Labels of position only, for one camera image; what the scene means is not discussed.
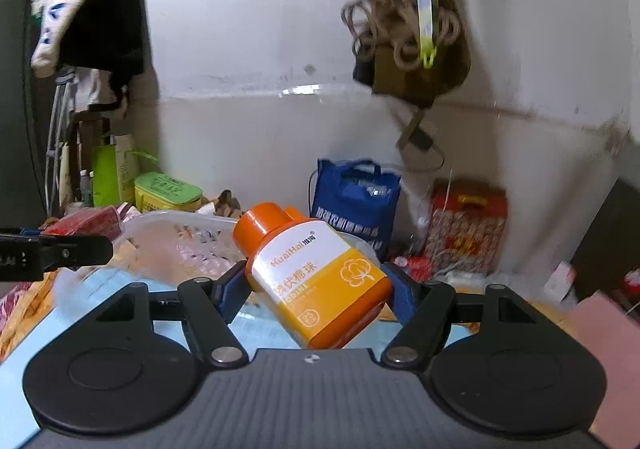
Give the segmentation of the orange cotton ball bottle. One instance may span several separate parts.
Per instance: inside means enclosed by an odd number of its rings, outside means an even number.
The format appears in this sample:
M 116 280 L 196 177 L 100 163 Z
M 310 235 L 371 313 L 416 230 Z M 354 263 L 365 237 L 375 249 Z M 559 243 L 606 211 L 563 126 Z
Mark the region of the orange cotton ball bottle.
M 250 287 L 300 347 L 344 347 L 392 296 L 392 282 L 374 261 L 293 207 L 258 204 L 232 237 L 246 257 Z

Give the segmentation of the pink folded blanket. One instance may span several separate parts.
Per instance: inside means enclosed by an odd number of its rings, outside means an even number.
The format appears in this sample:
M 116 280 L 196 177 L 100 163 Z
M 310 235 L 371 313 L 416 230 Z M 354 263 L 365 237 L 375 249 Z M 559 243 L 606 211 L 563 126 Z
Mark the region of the pink folded blanket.
M 570 331 L 601 362 L 606 393 L 593 432 L 608 447 L 639 446 L 639 323 L 602 293 L 580 302 L 566 316 Z

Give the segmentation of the red patterned gift box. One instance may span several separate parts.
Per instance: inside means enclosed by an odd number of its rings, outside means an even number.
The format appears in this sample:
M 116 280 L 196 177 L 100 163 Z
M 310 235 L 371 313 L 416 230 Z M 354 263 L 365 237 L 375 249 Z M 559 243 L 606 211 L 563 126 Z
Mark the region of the red patterned gift box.
M 489 275 L 508 209 L 506 190 L 469 178 L 437 179 L 423 250 L 433 275 L 449 270 Z

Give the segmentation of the green shopping bag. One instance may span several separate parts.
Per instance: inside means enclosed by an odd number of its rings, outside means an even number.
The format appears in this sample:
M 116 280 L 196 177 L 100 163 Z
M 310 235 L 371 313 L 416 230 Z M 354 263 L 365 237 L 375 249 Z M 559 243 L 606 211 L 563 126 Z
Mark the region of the green shopping bag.
M 134 204 L 134 180 L 140 175 L 140 158 L 157 163 L 155 156 L 136 147 L 131 135 L 111 136 L 110 139 L 107 146 L 98 146 L 94 152 L 94 207 Z

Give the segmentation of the clear plastic basket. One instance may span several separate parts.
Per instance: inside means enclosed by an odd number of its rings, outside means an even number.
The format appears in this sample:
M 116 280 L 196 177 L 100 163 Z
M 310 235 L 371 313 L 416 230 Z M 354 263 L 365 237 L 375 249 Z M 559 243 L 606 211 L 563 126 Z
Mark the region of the clear plastic basket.
M 232 239 L 235 225 L 233 218 L 176 210 L 134 216 L 120 226 L 108 264 L 60 272 L 54 305 L 86 310 L 134 282 L 163 291 L 197 277 L 217 280 L 245 258 Z

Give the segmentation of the green yellow box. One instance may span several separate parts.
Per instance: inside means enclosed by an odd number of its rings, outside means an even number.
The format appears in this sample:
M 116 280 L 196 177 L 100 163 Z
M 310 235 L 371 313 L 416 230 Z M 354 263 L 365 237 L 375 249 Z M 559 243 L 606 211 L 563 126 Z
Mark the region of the green yellow box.
M 144 172 L 134 180 L 134 206 L 140 213 L 154 210 L 195 212 L 202 206 L 202 190 L 162 172 Z

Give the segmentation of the grey cabinet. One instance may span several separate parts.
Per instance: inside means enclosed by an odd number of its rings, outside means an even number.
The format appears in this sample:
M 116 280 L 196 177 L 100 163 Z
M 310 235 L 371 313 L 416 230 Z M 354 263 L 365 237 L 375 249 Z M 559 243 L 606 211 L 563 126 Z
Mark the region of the grey cabinet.
M 30 0 L 1 0 L 1 224 L 37 228 L 46 218 L 30 57 Z

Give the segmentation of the dark headboard panel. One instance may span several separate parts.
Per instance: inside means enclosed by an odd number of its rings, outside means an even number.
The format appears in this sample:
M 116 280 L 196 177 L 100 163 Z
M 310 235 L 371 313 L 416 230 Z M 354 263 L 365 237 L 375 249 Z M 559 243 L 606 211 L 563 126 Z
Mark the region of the dark headboard panel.
M 610 294 L 639 268 L 639 191 L 618 178 L 570 260 L 578 301 Z

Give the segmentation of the metal crutch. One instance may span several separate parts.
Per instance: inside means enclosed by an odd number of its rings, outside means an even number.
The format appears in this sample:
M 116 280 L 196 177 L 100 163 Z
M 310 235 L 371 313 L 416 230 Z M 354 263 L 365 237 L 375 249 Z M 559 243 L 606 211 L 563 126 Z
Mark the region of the metal crutch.
M 46 166 L 44 166 L 44 199 L 47 217 L 53 216 L 55 198 L 60 192 L 60 156 L 64 146 L 64 130 L 70 121 L 70 111 L 75 108 L 76 80 L 77 74 L 74 68 L 64 68 L 55 79 L 46 146 Z

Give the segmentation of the blue tote bag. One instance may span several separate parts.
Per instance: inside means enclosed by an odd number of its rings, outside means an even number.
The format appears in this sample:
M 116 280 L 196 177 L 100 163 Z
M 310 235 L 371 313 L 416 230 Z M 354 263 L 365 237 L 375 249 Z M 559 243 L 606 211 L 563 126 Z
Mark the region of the blue tote bag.
M 318 161 L 309 216 L 366 241 L 382 257 L 390 245 L 401 177 L 370 158 Z

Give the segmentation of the black power adapter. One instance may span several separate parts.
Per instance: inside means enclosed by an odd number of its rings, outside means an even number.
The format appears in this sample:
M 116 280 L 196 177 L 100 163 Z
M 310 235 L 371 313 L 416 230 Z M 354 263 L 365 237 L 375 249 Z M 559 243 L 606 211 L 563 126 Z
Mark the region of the black power adapter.
M 431 174 L 442 169 L 446 163 L 446 155 L 442 149 L 437 146 L 434 138 L 425 130 L 421 128 L 422 122 L 425 120 L 427 109 L 420 109 L 413 114 L 409 122 L 405 125 L 404 129 L 396 142 L 396 149 L 402 153 L 408 146 L 414 146 L 419 152 L 424 154 L 435 152 L 439 157 L 439 163 L 435 166 L 408 166 L 402 165 L 398 167 L 401 172 L 407 174 Z

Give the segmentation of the white black hanging jacket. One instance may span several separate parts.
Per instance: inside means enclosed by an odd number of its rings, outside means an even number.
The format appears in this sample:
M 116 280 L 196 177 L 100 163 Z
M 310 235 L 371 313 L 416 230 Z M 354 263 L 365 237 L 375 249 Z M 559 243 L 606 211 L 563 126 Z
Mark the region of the white black hanging jacket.
M 66 66 L 86 68 L 89 109 L 117 111 L 145 69 L 147 37 L 143 0 L 46 0 L 32 71 L 46 78 Z

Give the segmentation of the brown hanging bag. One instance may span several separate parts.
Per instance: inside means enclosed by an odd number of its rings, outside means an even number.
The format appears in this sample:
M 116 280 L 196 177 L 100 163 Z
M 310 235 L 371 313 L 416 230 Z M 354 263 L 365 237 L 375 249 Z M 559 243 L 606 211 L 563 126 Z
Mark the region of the brown hanging bag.
M 352 79 L 373 94 L 428 109 L 469 75 L 455 0 L 352 0 L 341 19 L 352 36 Z

